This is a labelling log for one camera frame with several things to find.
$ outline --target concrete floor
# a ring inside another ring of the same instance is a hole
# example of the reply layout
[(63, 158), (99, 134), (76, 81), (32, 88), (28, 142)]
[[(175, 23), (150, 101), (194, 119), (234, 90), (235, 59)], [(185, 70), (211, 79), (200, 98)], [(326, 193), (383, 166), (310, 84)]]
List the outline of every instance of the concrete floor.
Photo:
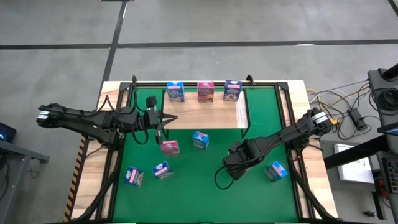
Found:
[[(120, 2), (0, 0), (0, 45), (111, 43)], [(127, 5), (119, 43), (188, 41), (398, 39), (398, 17), (387, 0), (136, 0)], [(61, 221), (79, 135), (36, 125), (37, 107), (58, 102), (92, 110), (108, 49), (0, 50), (0, 118), (18, 130), (16, 144), (50, 154), (37, 179), (25, 178), (13, 223)], [(398, 45), (118, 49), (110, 80), (301, 79), (323, 90), (366, 79), (370, 69), (398, 62)], [(360, 85), (345, 88), (356, 91)], [(324, 97), (326, 102), (336, 99)], [(363, 115), (377, 115), (366, 100)], [(374, 136), (375, 128), (351, 142)], [(344, 132), (353, 126), (345, 124)], [(325, 139), (336, 140), (333, 134)], [(333, 189), (344, 220), (393, 223), (364, 217), (371, 194)]]

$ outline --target green mat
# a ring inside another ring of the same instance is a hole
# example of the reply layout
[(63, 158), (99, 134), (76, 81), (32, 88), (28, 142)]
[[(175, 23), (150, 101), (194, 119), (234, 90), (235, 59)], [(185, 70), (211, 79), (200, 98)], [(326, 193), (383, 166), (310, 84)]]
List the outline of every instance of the green mat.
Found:
[[(196, 91), (186, 88), (185, 91)], [(268, 136), (281, 129), (276, 94), (273, 88), (246, 88), (251, 127), (246, 138)], [(161, 108), (161, 88), (140, 88), (138, 105), (155, 95)], [(278, 160), (287, 168), (284, 146), (275, 148), (263, 163), (247, 171), (228, 190), (213, 182), (214, 174), (227, 156), (229, 146), (242, 141), (239, 129), (200, 130), (209, 134), (208, 149), (192, 146), (195, 130), (170, 130), (169, 140), (177, 140), (179, 156), (163, 155), (149, 131), (149, 141), (138, 145), (127, 135), (113, 215), (114, 222), (296, 222), (290, 176), (272, 183), (264, 168)], [(143, 133), (137, 138), (144, 139)], [(167, 161), (174, 174), (159, 180), (152, 168)], [(143, 170), (140, 188), (124, 183), (127, 167)], [(221, 171), (218, 182), (227, 186), (231, 177)]]

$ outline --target wooden shelf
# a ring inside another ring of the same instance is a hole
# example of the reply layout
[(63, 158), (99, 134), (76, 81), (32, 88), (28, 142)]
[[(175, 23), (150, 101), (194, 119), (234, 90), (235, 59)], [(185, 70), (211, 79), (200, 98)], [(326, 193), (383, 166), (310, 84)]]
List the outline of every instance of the wooden shelf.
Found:
[(214, 102), (199, 103), (197, 92), (185, 92), (185, 102), (170, 102), (164, 93), (163, 112), (178, 119), (164, 129), (245, 129), (248, 127), (246, 95), (241, 92), (238, 102), (224, 101), (224, 92), (215, 92)]

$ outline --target pink cereal box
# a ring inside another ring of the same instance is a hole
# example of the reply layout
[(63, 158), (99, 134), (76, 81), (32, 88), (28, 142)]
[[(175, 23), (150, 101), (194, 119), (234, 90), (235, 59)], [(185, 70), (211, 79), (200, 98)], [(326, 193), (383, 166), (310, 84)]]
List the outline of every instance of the pink cereal box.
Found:
[(177, 140), (164, 141), (161, 145), (162, 152), (166, 156), (176, 156), (180, 154), (180, 148)]
[(214, 83), (213, 81), (198, 82), (198, 100), (199, 102), (213, 102)]

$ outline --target cereal box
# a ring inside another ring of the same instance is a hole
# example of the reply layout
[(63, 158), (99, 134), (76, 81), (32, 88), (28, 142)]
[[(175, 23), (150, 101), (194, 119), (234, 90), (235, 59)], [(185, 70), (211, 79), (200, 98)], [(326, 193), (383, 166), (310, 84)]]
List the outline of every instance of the cereal box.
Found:
[(163, 161), (161, 164), (155, 166), (152, 169), (152, 172), (154, 173), (155, 177), (158, 179), (164, 179), (173, 174), (169, 164), (166, 161)]
[(124, 183), (140, 187), (143, 178), (144, 178), (143, 171), (135, 167), (128, 167), (126, 177), (124, 178)]
[(161, 145), (162, 152), (166, 156), (176, 156), (180, 154), (180, 148), (178, 146), (177, 140), (164, 141)]
[(273, 182), (284, 178), (288, 174), (278, 161), (275, 161), (271, 166), (266, 168), (264, 173), (266, 173), (268, 178)]
[(209, 145), (209, 135), (201, 133), (200, 131), (195, 131), (192, 136), (192, 143), (198, 148), (207, 149)]
[(167, 82), (167, 95), (171, 102), (184, 102), (184, 82)]
[(226, 80), (224, 85), (224, 100), (237, 102), (242, 91), (242, 81)]
[(198, 82), (198, 100), (199, 102), (213, 102), (214, 83), (213, 81)]

